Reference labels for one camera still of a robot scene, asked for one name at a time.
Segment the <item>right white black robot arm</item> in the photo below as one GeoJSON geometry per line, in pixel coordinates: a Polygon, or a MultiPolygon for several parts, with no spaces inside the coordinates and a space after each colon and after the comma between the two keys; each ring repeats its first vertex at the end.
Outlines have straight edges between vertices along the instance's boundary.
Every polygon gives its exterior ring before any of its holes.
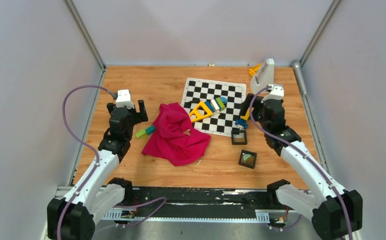
{"type": "Polygon", "coordinates": [[[291,207],[307,218],[323,240],[354,238],[363,224],[363,198],[357,190],[347,190],[310,154],[301,137],[286,125],[280,97],[248,94],[240,114],[250,112],[253,124],[264,133],[266,142],[299,174],[310,193],[297,189],[285,179],[268,185],[268,206],[291,207]]]}

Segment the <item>magenta red garment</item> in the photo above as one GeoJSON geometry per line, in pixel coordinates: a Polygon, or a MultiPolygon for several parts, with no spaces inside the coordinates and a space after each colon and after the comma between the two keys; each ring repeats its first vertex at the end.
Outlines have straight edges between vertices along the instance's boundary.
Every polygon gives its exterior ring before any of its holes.
{"type": "Polygon", "coordinates": [[[173,166],[191,164],[205,155],[211,136],[195,129],[177,102],[159,106],[155,131],[142,150],[144,156],[168,160],[173,166]]]}

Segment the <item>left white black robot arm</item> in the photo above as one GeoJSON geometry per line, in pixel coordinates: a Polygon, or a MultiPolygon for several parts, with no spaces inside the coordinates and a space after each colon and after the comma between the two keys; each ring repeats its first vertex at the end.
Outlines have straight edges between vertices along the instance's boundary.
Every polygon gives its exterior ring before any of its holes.
{"type": "Polygon", "coordinates": [[[90,240],[96,225],[116,204],[133,203],[130,181],[114,178],[100,190],[110,173],[121,163],[130,148],[136,124],[147,122],[144,100],[133,104],[108,103],[109,127],[95,157],[76,183],[61,199],[53,198],[47,206],[47,236],[51,240],[90,240]]]}

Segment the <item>green round brooch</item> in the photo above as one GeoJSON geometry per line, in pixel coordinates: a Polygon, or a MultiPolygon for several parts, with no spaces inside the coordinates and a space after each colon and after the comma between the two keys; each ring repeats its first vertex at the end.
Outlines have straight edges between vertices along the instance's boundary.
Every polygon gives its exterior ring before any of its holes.
{"type": "Polygon", "coordinates": [[[253,165],[255,162],[255,156],[249,153],[242,153],[241,163],[247,165],[253,165]]]}

